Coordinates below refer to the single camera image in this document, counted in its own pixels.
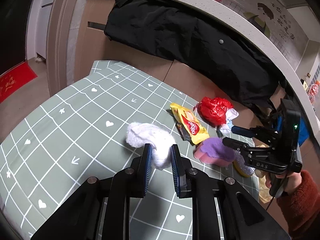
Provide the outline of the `red fuzzy sleeve forearm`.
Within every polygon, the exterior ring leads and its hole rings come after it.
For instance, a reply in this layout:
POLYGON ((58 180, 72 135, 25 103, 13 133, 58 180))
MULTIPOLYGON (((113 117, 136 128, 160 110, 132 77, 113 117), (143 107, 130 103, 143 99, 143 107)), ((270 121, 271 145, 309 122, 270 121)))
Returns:
POLYGON ((292 239, 319 239, 319 189, 308 171, 290 176, 277 204, 292 239))

